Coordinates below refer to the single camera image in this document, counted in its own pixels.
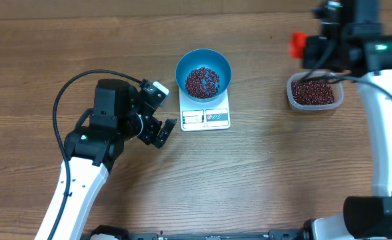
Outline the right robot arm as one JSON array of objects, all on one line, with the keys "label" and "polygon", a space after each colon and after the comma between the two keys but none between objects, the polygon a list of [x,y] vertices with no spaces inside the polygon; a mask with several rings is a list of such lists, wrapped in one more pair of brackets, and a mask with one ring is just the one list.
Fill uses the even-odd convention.
[{"label": "right robot arm", "polygon": [[383,32],[376,1],[326,1],[313,11],[317,36],[293,38],[293,54],[323,82],[356,84],[369,126],[373,183],[369,197],[350,196],[341,213],[310,221],[311,239],[392,239],[392,35]]}]

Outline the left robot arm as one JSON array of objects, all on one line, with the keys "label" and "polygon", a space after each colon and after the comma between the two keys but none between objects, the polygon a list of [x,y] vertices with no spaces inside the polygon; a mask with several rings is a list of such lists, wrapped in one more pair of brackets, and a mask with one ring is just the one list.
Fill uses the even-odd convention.
[{"label": "left robot arm", "polygon": [[154,112],[168,97],[159,82],[138,87],[120,79],[101,79],[94,106],[79,118],[64,142],[69,158],[37,232],[37,239],[79,239],[94,200],[105,184],[124,143],[134,137],[161,148],[176,122],[161,122]]}]

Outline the orange measuring scoop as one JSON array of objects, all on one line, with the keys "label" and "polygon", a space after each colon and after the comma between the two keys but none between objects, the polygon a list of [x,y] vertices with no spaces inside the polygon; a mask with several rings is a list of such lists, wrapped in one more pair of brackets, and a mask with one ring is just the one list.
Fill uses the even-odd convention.
[{"label": "orange measuring scoop", "polygon": [[304,32],[296,31],[291,35],[289,42],[289,55],[295,59],[302,59],[308,35]]}]

